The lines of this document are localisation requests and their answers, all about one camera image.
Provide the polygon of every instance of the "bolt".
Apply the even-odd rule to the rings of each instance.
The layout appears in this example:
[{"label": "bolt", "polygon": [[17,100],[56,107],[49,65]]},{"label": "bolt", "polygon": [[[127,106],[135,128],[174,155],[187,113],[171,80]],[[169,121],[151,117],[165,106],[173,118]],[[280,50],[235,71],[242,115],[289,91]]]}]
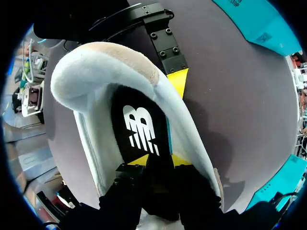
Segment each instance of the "bolt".
[{"label": "bolt", "polygon": [[151,34],[150,34],[150,37],[151,37],[152,39],[156,39],[158,36],[157,36],[156,33],[151,33]]},{"label": "bolt", "polygon": [[164,58],[166,56],[166,53],[164,51],[161,51],[160,56]]},{"label": "bolt", "polygon": [[166,33],[167,33],[168,35],[171,35],[171,34],[172,34],[172,31],[171,31],[170,28],[167,28],[165,31],[166,31]]},{"label": "bolt", "polygon": [[173,48],[173,52],[174,52],[174,54],[178,54],[178,53],[179,53],[178,47],[174,47],[174,48]]}]

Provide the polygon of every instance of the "white cable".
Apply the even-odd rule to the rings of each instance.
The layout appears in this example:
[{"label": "white cable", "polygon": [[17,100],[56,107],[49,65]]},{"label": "white cable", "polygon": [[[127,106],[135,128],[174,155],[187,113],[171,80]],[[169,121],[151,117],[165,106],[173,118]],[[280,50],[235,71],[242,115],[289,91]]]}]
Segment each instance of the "white cable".
[{"label": "white cable", "polygon": [[27,79],[28,82],[33,83],[34,82],[34,75],[33,75],[33,69],[32,69],[32,60],[31,60],[31,52],[32,52],[32,43],[33,40],[30,40],[30,44],[29,44],[29,64],[30,64],[30,75],[31,75],[31,80],[28,78],[27,74],[25,75],[25,78]]},{"label": "white cable", "polygon": [[24,76],[26,76],[25,70],[24,70],[24,40],[23,40],[23,74]]}]

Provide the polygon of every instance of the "cable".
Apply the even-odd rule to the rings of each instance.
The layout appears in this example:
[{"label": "cable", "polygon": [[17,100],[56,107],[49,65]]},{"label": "cable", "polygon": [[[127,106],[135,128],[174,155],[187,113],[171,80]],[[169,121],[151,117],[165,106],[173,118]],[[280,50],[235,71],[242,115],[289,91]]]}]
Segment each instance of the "cable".
[{"label": "cable", "polygon": [[57,229],[60,229],[59,228],[59,223],[56,223],[56,222],[46,222],[46,223],[43,223],[43,229],[45,229],[48,225],[56,225],[57,226]]},{"label": "cable", "polygon": [[69,50],[67,48],[65,48],[65,44],[66,44],[67,40],[65,40],[64,44],[63,44],[63,49],[67,52],[69,52]]},{"label": "cable", "polygon": [[32,52],[32,43],[33,40],[30,40],[30,44],[29,44],[29,65],[30,65],[30,75],[31,75],[31,80],[28,78],[28,74],[25,74],[25,78],[27,79],[28,82],[33,83],[34,82],[34,75],[33,75],[33,69],[32,69],[32,60],[31,60],[31,52]]},{"label": "cable", "polygon": [[117,33],[111,35],[110,37],[108,37],[108,38],[102,40],[102,42],[105,42],[105,41],[108,42],[110,39],[112,39],[113,37],[119,35],[120,33],[123,33],[123,32],[125,32],[125,31],[127,31],[127,30],[129,30],[129,29],[132,29],[132,28],[134,28],[134,27],[136,28],[136,27],[141,26],[141,25],[142,25],[142,22],[137,22],[137,23],[135,23],[135,24],[132,24],[132,25],[126,27],[125,29],[122,29],[121,31],[118,31]]},{"label": "cable", "polygon": [[277,200],[272,200],[272,202],[270,202],[272,205],[278,205],[279,202],[281,202],[282,199],[284,199],[287,196],[297,196],[296,192],[293,193],[286,193],[284,195],[282,195],[280,198],[278,198]]},{"label": "cable", "polygon": [[174,12],[172,12],[171,10],[164,9],[164,12],[167,16],[170,16],[171,19],[175,17]]},{"label": "cable", "polygon": [[47,39],[45,38],[45,39],[43,39],[43,40],[41,40],[41,41],[39,41],[39,42],[37,42],[37,43],[43,43],[43,42],[45,42]]}]

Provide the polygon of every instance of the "screw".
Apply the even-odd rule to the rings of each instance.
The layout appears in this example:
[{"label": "screw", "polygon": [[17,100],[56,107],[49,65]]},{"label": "screw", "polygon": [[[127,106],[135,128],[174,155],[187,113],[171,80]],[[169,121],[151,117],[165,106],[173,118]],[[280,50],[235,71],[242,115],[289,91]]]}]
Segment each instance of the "screw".
[{"label": "screw", "polygon": [[114,185],[117,185],[119,183],[120,179],[119,178],[115,178],[114,180]]},{"label": "screw", "polygon": [[153,38],[153,39],[156,39],[158,36],[157,36],[156,33],[151,33],[151,34],[150,34],[150,37]]},{"label": "screw", "polygon": [[166,31],[166,33],[167,33],[168,35],[171,35],[171,34],[172,34],[172,31],[171,31],[170,28],[167,28],[165,31]]},{"label": "screw", "polygon": [[173,52],[174,52],[174,54],[179,53],[179,49],[178,49],[178,47],[174,47],[174,48],[173,48]]},{"label": "screw", "polygon": [[166,53],[165,53],[164,51],[161,51],[161,52],[160,52],[160,56],[161,56],[161,57],[165,57],[165,56],[166,56]]}]

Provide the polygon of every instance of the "white device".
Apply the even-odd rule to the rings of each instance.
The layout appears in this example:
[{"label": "white device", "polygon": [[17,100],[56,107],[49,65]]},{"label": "white device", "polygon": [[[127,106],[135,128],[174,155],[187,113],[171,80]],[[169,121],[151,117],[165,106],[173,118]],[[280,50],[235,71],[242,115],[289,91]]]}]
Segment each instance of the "white device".
[{"label": "white device", "polygon": [[28,117],[41,113],[44,107],[44,81],[39,85],[26,83],[21,92],[22,115]]}]

